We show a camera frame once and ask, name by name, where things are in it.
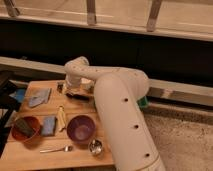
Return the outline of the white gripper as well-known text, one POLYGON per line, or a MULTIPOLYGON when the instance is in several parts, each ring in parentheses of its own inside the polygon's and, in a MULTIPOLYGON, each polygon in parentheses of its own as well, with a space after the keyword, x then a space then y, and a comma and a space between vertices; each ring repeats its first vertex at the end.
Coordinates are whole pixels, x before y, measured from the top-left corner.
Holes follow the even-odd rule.
POLYGON ((62 94, 67 94, 68 91, 72 94, 81 93, 81 89, 78 88, 81 85, 81 78, 74 75, 67 75, 65 77, 65 84, 62 87, 62 94))

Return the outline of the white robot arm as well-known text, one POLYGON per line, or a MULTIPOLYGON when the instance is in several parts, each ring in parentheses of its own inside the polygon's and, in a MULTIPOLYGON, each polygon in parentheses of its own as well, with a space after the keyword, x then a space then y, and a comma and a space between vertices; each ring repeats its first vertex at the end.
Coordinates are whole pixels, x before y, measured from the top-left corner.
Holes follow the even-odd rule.
POLYGON ((66 85, 95 82, 97 113, 119 171, 166 171, 137 101, 149 91, 149 78, 137 69, 91 66, 86 57, 65 64, 66 85))

